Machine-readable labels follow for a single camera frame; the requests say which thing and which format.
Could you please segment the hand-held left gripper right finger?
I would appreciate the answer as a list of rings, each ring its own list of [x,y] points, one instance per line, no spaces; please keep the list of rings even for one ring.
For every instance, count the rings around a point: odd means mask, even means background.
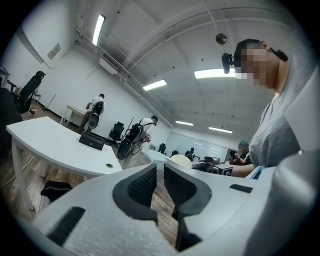
[[[165,164],[164,184],[177,209],[176,250],[183,256],[246,255],[275,170],[250,179]]]

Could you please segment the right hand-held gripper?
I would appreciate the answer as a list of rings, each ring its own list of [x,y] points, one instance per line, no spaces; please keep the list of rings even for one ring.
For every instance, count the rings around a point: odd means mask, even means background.
[[[204,162],[193,163],[191,168],[223,176],[231,176],[233,172],[233,167],[231,165],[220,163],[219,158],[211,156],[205,156]]]

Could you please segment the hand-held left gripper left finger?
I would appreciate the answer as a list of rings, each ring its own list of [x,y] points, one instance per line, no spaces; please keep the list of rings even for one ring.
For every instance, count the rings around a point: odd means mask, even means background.
[[[76,256],[173,256],[151,209],[155,164],[87,180],[52,202],[33,225],[58,248]]]

